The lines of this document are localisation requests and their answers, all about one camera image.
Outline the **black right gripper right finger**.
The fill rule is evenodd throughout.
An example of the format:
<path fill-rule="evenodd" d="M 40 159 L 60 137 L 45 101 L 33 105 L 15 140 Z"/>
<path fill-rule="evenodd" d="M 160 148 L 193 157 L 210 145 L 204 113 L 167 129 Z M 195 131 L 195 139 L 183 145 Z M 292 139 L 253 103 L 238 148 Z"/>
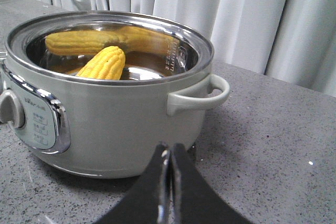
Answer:
<path fill-rule="evenodd" d="M 209 186 L 183 144 L 172 148 L 171 165 L 176 223 L 250 223 Z"/>

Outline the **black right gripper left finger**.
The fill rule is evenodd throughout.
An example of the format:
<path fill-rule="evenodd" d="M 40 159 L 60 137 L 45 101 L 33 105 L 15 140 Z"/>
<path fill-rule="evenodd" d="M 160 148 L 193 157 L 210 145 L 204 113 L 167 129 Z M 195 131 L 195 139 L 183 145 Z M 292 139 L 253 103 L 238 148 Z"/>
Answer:
<path fill-rule="evenodd" d="M 96 223 L 168 223 L 170 151 L 160 143 L 129 192 Z"/>

